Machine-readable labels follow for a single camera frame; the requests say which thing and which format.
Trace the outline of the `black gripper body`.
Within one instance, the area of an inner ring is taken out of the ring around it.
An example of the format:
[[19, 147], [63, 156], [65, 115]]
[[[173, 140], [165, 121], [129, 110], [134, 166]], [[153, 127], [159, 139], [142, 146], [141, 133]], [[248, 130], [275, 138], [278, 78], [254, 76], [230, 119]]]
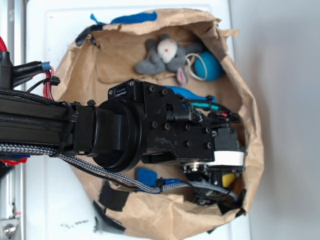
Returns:
[[239, 145], [236, 130], [233, 127], [212, 130], [213, 143], [206, 143], [213, 150], [212, 160], [183, 163], [181, 170], [186, 174], [193, 189], [194, 204], [205, 206], [218, 204], [228, 208], [238, 207], [244, 193], [225, 188], [222, 176], [233, 173], [236, 178], [245, 170], [246, 148]]

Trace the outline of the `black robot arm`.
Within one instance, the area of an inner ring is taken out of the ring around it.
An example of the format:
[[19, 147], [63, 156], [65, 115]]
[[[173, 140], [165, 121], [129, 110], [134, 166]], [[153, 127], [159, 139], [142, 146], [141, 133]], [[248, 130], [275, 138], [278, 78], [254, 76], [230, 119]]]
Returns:
[[212, 96], [135, 79], [112, 87], [99, 105], [3, 88], [0, 161], [14, 166], [47, 155], [127, 189], [190, 187], [198, 205], [234, 205], [241, 196], [223, 175], [245, 169], [233, 127], [240, 121]]

